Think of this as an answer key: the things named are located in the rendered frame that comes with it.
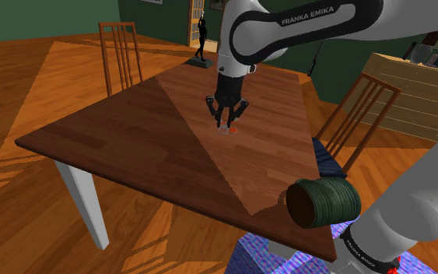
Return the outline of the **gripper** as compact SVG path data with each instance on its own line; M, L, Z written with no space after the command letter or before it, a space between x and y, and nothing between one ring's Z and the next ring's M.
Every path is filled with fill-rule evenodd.
M205 98L211 116L216 120L216 126L219 128L222 122L223 107L229 107L229 117L226 126L229 128L233 121L237 120L247 109L249 103L242 99L241 90L244 77L229 77L221 73L218 74L217 87L213 96ZM214 108L213 103L217 101L219 106Z

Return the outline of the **wooden chair with blue cushion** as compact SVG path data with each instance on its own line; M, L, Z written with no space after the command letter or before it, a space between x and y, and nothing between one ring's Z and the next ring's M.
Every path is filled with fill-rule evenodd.
M366 81L366 85L364 86L362 92L355 100L352 108L347 113L342 123L338 126L331 139L326 145L323 145L321 142L321 136L327 131L328 127L332 125L335 118L340 114L340 110L345 106L351 95L353 95L353 92L357 86L363 80ZM335 157L350 139L352 133L359 126L366 114L380 98L380 95L386 90L391 92L391 96L384 105L384 108L377 115L377 118L371 124L347 162L344 165L340 165L336 161ZM392 86L391 84L366 74L365 72L360 73L340 104L332 112L331 116L326 120L319 132L312 138L317 167L321 177L347 177L347 172L355 163L359 154L366 147L373 133L378 128L382 120L386 117L387 112L392 108L400 94L400 88Z

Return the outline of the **glass panel door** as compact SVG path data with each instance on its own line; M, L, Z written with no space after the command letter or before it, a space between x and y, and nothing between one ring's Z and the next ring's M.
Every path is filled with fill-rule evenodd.
M199 44L198 22L203 15L205 0L188 0L187 46Z

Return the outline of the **wooden slat-back chair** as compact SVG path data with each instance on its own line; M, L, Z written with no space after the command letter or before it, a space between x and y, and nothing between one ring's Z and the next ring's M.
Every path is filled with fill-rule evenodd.
M138 41L136 37L136 28L133 22L98 22L99 27L99 35L100 35L100 47L102 52L103 59L103 73L107 88L107 96L110 97L112 95L112 83L110 78L110 66L109 60L107 56L107 46L105 43L105 31L104 29L109 27L111 28L113 43L114 43L114 51L116 55L117 67L120 77L121 88L127 89L130 86L134 86L135 81L131 74L131 55L130 55L130 47L128 45L128 35L126 28L131 28L131 37L132 44L134 45L134 53L136 64L138 68L138 76L139 80L142 81L142 67L141 67L141 58L139 53Z

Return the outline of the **orange and white small object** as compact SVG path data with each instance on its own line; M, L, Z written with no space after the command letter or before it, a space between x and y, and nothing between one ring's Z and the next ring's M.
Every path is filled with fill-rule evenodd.
M226 121L221 121L218 127L218 133L225 135L237 133L237 128L233 127L235 123L235 121L232 121L231 125L228 127Z

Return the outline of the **light wooden cabinet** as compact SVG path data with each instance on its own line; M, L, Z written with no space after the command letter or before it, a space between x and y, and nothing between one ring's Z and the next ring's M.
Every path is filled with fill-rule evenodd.
M438 68L373 53L363 71L401 89L381 128L438 141Z

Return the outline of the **purple patterned robot stand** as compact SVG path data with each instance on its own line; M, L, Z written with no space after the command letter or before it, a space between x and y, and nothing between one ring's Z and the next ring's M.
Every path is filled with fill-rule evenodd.
M331 225L333 238L353 221ZM286 260L268 251L268 239L247 233L238 240L225 274L328 274L322 259L297 251ZM437 274L408 251L401 255L398 274Z

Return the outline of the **black human figure statue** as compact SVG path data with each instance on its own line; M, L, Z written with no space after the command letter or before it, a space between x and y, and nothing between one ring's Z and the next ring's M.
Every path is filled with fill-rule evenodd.
M199 48L195 52L194 57L186 61L186 64L207 69L213 65L213 62L204 58L204 47L207 38L206 21L204 19L204 14L204 12L201 12L201 17L198 20Z

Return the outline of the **brown wooden table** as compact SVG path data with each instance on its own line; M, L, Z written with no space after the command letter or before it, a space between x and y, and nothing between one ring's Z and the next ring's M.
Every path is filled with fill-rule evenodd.
M248 75L249 106L228 135L205 104L216 82L213 68L177 65L16 145L54 160L77 204L95 196L99 176L334 261L331 230L300 228L282 200L296 180L318 175L298 76L264 66Z

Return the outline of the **green ribbed cup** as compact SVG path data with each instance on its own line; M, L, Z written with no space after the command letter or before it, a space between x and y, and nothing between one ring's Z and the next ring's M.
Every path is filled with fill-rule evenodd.
M286 206L293 221L304 229L356 219L362 203L357 190L342 177L299 179L286 191Z

